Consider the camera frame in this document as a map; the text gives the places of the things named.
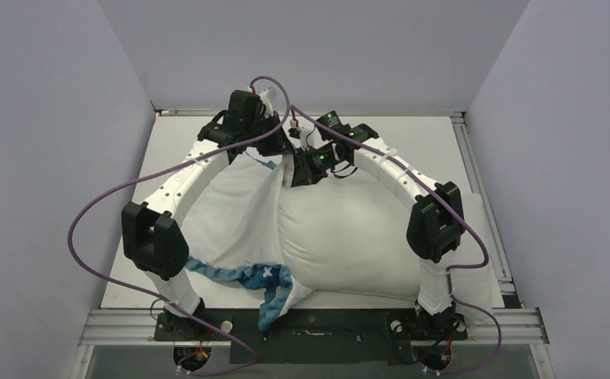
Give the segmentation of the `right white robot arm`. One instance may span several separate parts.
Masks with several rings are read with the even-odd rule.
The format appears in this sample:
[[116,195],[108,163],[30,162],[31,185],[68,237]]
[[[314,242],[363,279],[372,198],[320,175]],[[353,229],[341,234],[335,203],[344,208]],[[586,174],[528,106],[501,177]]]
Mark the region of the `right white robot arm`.
[[447,267],[453,264],[464,234],[459,188],[453,182],[426,178],[365,124],[341,126],[333,115],[333,123],[327,125],[295,106],[291,109],[312,122],[323,137],[341,145],[347,162],[373,176],[410,210],[406,240],[421,260],[417,305],[422,311],[415,318],[416,327],[427,338],[437,337],[447,328],[447,317],[455,313]]

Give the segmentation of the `white pillow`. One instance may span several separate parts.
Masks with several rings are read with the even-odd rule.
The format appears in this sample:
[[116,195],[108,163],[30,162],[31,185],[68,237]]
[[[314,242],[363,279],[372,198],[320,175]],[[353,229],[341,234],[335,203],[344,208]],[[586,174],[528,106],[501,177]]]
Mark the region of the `white pillow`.
[[414,302],[422,276],[406,240],[409,218],[410,210],[368,174],[284,186],[277,208],[283,264],[314,291]]

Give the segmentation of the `white pillowcase with blue trim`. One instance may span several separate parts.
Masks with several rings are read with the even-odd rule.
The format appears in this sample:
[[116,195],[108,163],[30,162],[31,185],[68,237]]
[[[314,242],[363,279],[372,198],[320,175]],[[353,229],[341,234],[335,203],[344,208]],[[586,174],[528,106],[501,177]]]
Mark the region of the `white pillowcase with blue trim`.
[[188,271],[263,291],[257,322],[262,332],[312,293],[293,277],[280,246],[279,196],[291,162],[241,155],[211,181],[182,228]]

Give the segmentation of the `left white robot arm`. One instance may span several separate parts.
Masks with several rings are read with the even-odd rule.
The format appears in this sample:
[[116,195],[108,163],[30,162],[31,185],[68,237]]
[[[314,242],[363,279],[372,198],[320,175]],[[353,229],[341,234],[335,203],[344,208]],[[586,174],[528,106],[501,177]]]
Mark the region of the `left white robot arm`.
[[273,107],[276,90],[235,90],[226,110],[203,126],[184,160],[157,190],[139,203],[122,209],[125,257],[145,272],[167,310],[176,316],[174,329],[187,340],[202,335],[202,299],[185,273],[189,246],[181,230],[194,202],[211,181],[250,146],[277,141],[280,120]]

